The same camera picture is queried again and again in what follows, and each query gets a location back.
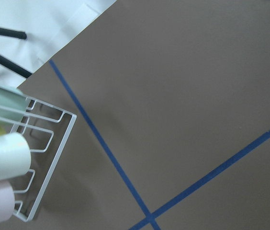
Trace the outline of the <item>green plastic cup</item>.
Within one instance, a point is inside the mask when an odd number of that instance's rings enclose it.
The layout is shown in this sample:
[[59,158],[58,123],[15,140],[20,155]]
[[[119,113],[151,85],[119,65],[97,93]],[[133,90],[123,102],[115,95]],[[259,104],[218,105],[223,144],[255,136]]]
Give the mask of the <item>green plastic cup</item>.
[[27,110],[29,101],[17,88],[0,86],[0,123],[5,120],[19,122]]

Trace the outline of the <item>black tripod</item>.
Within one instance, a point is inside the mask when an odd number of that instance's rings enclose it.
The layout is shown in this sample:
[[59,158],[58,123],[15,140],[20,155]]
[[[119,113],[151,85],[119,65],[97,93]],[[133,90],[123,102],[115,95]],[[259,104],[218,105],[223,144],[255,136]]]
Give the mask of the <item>black tripod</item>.
[[[18,40],[27,39],[26,32],[4,27],[0,27],[0,36],[15,38]],[[11,44],[3,43],[2,45],[0,45],[0,65],[25,79],[28,79],[30,76],[32,76],[33,73],[31,71],[13,60],[13,58],[16,58],[17,54],[8,54],[8,51],[11,51]]]

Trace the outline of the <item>white plastic cup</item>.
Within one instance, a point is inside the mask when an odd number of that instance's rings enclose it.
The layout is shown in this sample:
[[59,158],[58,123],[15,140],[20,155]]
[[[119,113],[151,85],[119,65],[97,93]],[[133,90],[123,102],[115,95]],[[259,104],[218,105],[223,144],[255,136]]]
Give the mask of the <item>white plastic cup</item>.
[[31,166],[31,151],[26,139],[13,132],[0,136],[0,181],[26,174]]

